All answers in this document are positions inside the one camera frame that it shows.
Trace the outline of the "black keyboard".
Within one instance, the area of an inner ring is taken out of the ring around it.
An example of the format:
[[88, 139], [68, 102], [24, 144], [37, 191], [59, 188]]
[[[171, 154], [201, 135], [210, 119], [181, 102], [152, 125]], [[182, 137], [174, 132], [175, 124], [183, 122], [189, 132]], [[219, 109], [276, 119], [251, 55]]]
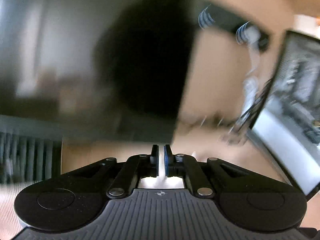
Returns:
[[1, 115], [1, 184], [61, 174], [63, 135], [50, 122]]

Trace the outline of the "right computer monitor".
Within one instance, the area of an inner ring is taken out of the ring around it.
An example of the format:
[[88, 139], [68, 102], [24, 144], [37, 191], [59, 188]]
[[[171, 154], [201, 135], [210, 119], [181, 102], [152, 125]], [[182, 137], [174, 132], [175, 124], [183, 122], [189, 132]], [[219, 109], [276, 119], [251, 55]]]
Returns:
[[319, 39], [287, 30], [251, 137], [310, 200], [319, 192]]

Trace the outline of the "black bar device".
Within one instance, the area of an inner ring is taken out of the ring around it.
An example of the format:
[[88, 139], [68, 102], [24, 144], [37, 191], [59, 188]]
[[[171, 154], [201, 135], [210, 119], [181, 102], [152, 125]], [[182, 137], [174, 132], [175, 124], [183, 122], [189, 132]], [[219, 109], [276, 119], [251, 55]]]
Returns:
[[270, 33], [266, 29], [217, 3], [206, 3], [198, 16], [198, 24], [202, 29], [217, 27], [233, 34], [239, 44], [247, 42], [245, 30], [255, 27], [260, 35], [257, 40], [259, 50], [267, 51], [270, 44]]

